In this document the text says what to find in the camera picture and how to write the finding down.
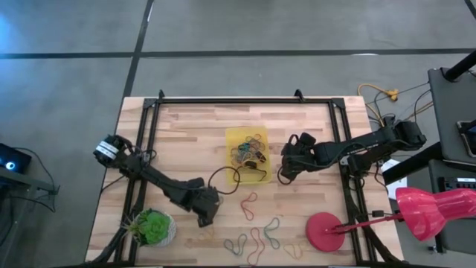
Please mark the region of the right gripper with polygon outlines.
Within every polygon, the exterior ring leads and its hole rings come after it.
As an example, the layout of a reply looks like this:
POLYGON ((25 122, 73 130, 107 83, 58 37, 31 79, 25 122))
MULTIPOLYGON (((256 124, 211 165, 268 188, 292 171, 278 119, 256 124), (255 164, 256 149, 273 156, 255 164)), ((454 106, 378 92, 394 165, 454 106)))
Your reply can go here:
POLYGON ((317 171, 314 155, 311 147, 301 143, 286 143, 281 151, 282 165, 278 170, 279 179, 288 179, 293 182, 298 172, 317 171))

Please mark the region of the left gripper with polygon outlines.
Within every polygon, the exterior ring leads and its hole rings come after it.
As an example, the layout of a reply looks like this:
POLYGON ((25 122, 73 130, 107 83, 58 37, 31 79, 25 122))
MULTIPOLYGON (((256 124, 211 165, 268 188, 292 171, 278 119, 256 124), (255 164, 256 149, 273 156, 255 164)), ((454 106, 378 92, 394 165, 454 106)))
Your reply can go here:
POLYGON ((219 208, 219 193, 215 187, 187 185, 189 195, 186 210, 196 213, 199 228, 211 226, 219 208))

